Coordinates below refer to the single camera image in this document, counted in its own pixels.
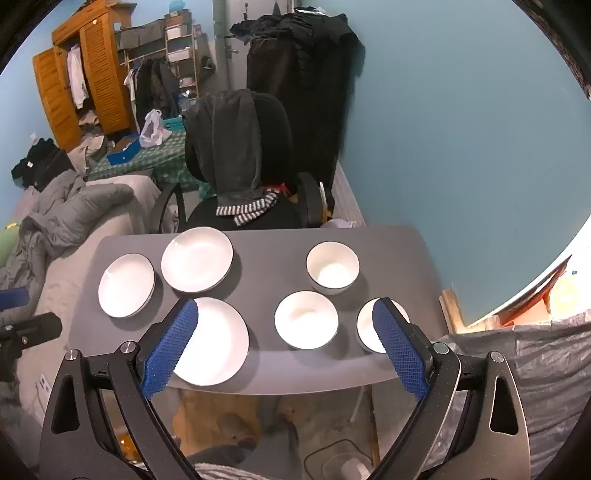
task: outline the wardrobe door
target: wardrobe door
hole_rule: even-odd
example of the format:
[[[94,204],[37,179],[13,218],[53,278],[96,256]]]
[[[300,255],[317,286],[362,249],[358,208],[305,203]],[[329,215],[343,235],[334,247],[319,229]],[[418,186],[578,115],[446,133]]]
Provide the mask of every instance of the wardrobe door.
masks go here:
[[[59,72],[55,47],[33,57],[33,70],[37,88],[45,115],[56,144],[70,151],[80,144],[82,132],[78,126],[78,117],[70,97],[70,91],[64,84]]]
[[[103,132],[130,127],[131,105],[123,92],[115,36],[109,15],[103,14],[80,29],[82,63]]]

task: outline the green checkered tablecloth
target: green checkered tablecloth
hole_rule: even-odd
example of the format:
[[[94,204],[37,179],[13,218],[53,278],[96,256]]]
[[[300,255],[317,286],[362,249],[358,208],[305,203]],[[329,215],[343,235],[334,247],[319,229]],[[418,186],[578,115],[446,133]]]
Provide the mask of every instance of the green checkered tablecloth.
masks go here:
[[[142,148],[131,161],[120,165],[111,165],[105,156],[92,169],[88,180],[108,179],[151,168],[159,188],[178,182],[184,192],[198,190],[205,199],[209,196],[209,183],[199,181],[189,173],[184,158],[185,136],[184,130],[172,132],[162,145]]]

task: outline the table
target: table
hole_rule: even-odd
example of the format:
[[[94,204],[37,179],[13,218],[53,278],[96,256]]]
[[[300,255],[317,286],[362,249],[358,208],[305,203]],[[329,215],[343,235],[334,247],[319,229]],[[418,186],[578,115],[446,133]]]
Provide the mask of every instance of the table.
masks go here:
[[[299,394],[368,385],[396,377],[386,355],[365,352],[356,334],[356,318],[370,299],[390,296],[402,304],[413,323],[436,340],[447,334],[439,305],[441,287],[421,236],[408,226],[349,229],[299,229],[226,232],[234,247],[228,275],[207,296],[231,304],[244,318],[250,349],[241,370],[211,387],[195,387],[173,375],[169,386],[235,394]],[[160,260],[175,237],[111,236],[103,239],[92,259],[78,299],[69,346],[86,356],[113,352],[126,340],[139,340],[149,325],[162,320],[178,300],[163,281]],[[349,245],[361,271],[345,292],[329,298],[339,312],[339,330],[326,346],[295,350],[274,326],[279,302],[298,290],[312,290],[306,255],[322,241]],[[148,304],[130,319],[111,319],[98,302],[98,285],[108,265],[127,253],[150,259],[157,274]]]
[[[184,130],[172,132],[166,142],[157,147],[142,148],[129,162],[111,165],[104,156],[88,175],[88,180],[108,179],[140,170],[154,170],[156,185],[160,189],[172,183],[180,183],[184,192],[198,190],[202,200],[209,194],[209,184],[193,177],[185,162]]]

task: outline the green pillow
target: green pillow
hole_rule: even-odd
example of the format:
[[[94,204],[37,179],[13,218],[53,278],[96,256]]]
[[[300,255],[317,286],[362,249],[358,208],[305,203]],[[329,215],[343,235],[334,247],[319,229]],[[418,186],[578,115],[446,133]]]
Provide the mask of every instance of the green pillow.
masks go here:
[[[6,265],[6,261],[18,243],[19,220],[11,220],[6,227],[0,230],[0,268]]]

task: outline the white plate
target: white plate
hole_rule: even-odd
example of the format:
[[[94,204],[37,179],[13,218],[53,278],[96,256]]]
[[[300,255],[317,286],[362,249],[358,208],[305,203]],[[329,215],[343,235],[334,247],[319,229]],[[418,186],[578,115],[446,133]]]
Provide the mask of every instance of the white plate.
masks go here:
[[[127,254],[115,260],[99,283],[99,304],[113,318],[130,317],[150,300],[155,285],[154,268],[140,254]]]
[[[248,353],[248,329],[242,316],[224,301],[195,299],[199,319],[174,369],[180,378],[201,387],[216,385],[240,370]]]
[[[176,290],[199,293],[224,279],[233,255],[230,239],[219,230],[191,228],[177,235],[164,250],[162,275]]]

